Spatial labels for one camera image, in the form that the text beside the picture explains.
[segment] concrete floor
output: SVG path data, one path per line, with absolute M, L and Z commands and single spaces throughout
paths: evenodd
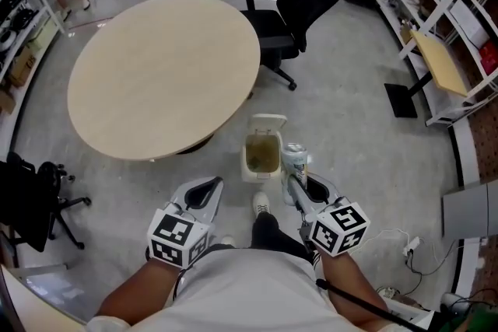
M 115 16 L 142 1 L 96 0 L 90 11 L 76 10 L 68 24 Z M 244 6 L 244 0 L 223 1 Z M 275 3 L 257 1 L 257 7 L 275 8 Z M 311 170 L 359 202 L 372 222 L 369 237 L 399 228 L 424 238 L 414 261 L 414 267 L 424 272 L 437 265 L 432 241 L 438 258 L 443 258 L 451 243 L 440 237 L 440 196 L 457 185 L 450 139 L 445 130 L 426 128 L 428 110 L 422 98 L 416 99 L 416 107 L 425 115 L 416 120 L 394 118 L 384 83 L 410 86 L 413 77 L 397 59 L 397 43 L 377 12 L 340 1 L 309 30 L 307 52 L 283 63 L 296 80 L 295 92 L 261 67 L 253 98 L 206 147 L 155 163 L 102 156 L 71 125 L 66 105 L 69 76 L 97 30 L 90 23 L 70 30 L 74 36 L 60 36 L 54 42 L 30 90 L 15 144 L 15 150 L 36 165 L 47 159 L 64 163 L 76 175 L 71 196 L 93 199 L 90 208 L 81 205 L 65 213 L 77 238 L 86 244 L 84 251 L 60 230 L 43 253 L 22 250 L 26 266 L 71 263 L 65 273 L 30 278 L 30 284 L 57 306 L 82 320 L 91 318 L 105 295 L 144 263 L 146 230 L 155 209 L 178 185 L 200 176 L 221 176 L 226 183 L 216 219 L 218 235 L 229 233 L 239 246 L 248 245 L 251 196 L 258 187 L 241 182 L 239 152 L 248 118 L 255 113 L 288 117 L 284 140 L 305 144 L 313 156 Z M 282 229 L 297 238 L 299 215 L 280 201 L 278 187 L 265 190 Z M 408 292 L 419 277 L 404 265 L 405 244 L 401 233 L 386 232 L 353 256 L 375 288 L 389 285 Z M 451 286 L 455 257 L 456 251 L 411 297 L 436 308 Z

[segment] sneaker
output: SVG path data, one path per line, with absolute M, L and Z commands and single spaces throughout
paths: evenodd
M 65 21 L 68 19 L 69 15 L 71 14 L 72 10 L 68 7 L 67 9 L 64 9 L 61 11 L 61 17 L 62 21 Z
M 82 0 L 81 3 L 83 5 L 83 10 L 88 10 L 90 7 L 90 0 Z
M 231 245 L 233 247 L 237 247 L 237 245 L 235 244 L 235 239 L 232 236 L 224 236 L 221 239 L 220 243 L 223 245 Z
M 262 191 L 257 192 L 252 198 L 252 208 L 256 217 L 263 211 L 270 213 L 270 201 Z

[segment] can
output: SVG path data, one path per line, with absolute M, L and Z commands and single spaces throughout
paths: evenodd
M 294 142 L 284 145 L 282 161 L 287 173 L 294 175 L 306 188 L 308 180 L 308 151 L 306 147 Z

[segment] black mesh chair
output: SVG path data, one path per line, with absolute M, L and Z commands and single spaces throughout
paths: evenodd
M 61 211 L 80 202 L 88 206 L 92 201 L 88 197 L 74 200 L 60 198 L 63 179 L 75 179 L 74 176 L 68 176 L 64 165 L 45 162 L 36 172 L 34 165 L 14 152 L 9 152 L 6 163 L 0 163 L 0 183 L 3 187 L 0 222 L 10 225 L 20 237 L 7 237 L 2 233 L 2 239 L 13 256 L 16 256 L 16 245 L 21 243 L 43 252 L 47 238 L 55 238 L 52 232 L 55 220 L 78 249 L 85 248 L 72 235 Z
M 254 0 L 246 0 L 247 10 L 242 11 L 258 35 L 261 64 L 289 82 L 295 90 L 296 83 L 280 65 L 282 59 L 295 58 L 306 51 L 308 28 L 338 0 L 277 0 L 275 10 L 256 10 Z

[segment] white shelving unit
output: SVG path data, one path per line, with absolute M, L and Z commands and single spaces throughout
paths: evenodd
M 55 38 L 56 34 L 58 32 L 64 33 L 64 28 L 61 22 L 54 14 L 51 7 L 48 5 L 47 0 L 23 0 L 9 13 L 9 16 L 14 16 L 21 7 L 28 7 L 32 10 L 35 10 L 37 13 L 30 21 L 28 26 L 18 33 L 14 44 L 9 48 L 7 53 L 4 54 L 2 70 L 0 71 L 0 81 L 7 76 L 12 62 L 14 61 L 14 57 L 16 56 L 19 49 L 29 40 L 30 34 L 33 32 L 35 26 L 38 26 L 41 23 L 46 23 L 49 19 L 51 19 L 56 25 L 57 29 L 53 32 L 53 34 L 51 34 L 51 36 L 49 37 L 50 40 L 47 41 L 47 44 L 33 55 L 36 61 L 31 68 L 30 76 L 28 77 L 24 86 L 21 86 L 19 88 L 11 87 L 9 90 L 10 94 L 16 101 L 16 105 L 11 114 L 8 114 L 4 110 L 0 113 L 0 158 L 5 158 L 8 151 L 10 150 L 12 137 L 16 130 L 17 119 L 22 109 L 24 98 L 30 87 L 30 83 L 33 81 L 33 77 L 37 69 L 40 67 L 43 56 L 47 52 L 47 49 L 50 47 L 50 44 Z
M 494 71 L 491 75 L 487 75 L 482 67 L 481 56 L 479 51 L 475 48 L 475 46 L 471 43 L 471 41 L 465 35 L 464 30 L 460 27 L 457 20 L 451 15 L 449 8 L 453 4 L 455 0 L 433 0 L 436 4 L 436 8 L 433 10 L 431 16 L 426 20 L 422 21 L 418 15 L 416 15 L 416 10 L 413 7 L 409 7 L 410 4 L 406 0 L 399 0 L 401 4 L 412 14 L 412 18 L 419 25 L 420 30 L 430 35 L 430 29 L 432 29 L 441 16 L 446 16 L 452 26 L 455 29 L 455 33 L 457 36 L 460 36 L 463 43 L 467 47 L 470 55 L 472 56 L 473 61 L 475 62 L 476 68 L 479 70 L 482 81 L 478 83 L 476 86 L 471 87 L 468 84 L 468 80 L 466 78 L 465 73 L 463 73 L 462 69 L 459 67 L 459 62 L 455 56 L 453 59 L 455 64 L 457 65 L 462 80 L 468 88 L 467 97 L 455 96 L 453 94 L 444 93 L 443 90 L 438 89 L 432 82 L 424 86 L 424 93 L 426 94 L 427 103 L 429 104 L 430 111 L 432 117 L 426 121 L 426 125 L 429 126 L 434 123 L 440 124 L 449 124 L 452 125 L 456 121 L 460 120 L 463 117 L 468 116 L 469 114 L 475 112 L 477 109 L 483 107 L 492 100 L 498 94 L 498 86 L 493 83 L 493 80 L 498 78 L 498 69 Z M 486 22 L 491 27 L 491 30 L 495 35 L 498 36 L 498 27 L 491 19 L 489 13 L 484 9 L 484 7 L 477 0 L 470 0 L 472 4 L 475 6 L 475 10 L 480 12 Z M 393 11 L 385 4 L 381 5 L 379 3 L 381 12 L 386 16 L 389 24 L 396 32 L 398 38 L 400 29 L 400 22 L 398 21 L 398 17 L 393 13 Z M 425 72 L 428 71 L 423 59 L 417 54 L 413 54 L 412 50 L 415 48 L 415 41 L 411 40 L 408 44 L 404 44 L 402 42 L 403 49 L 401 50 L 399 56 L 401 59 L 408 57 L 412 62 L 416 74 L 419 78 L 421 78 Z M 490 87 L 492 89 L 491 94 L 487 96 L 484 100 L 480 100 L 479 102 L 475 101 L 475 95 L 478 94 L 481 90 L 486 87 Z

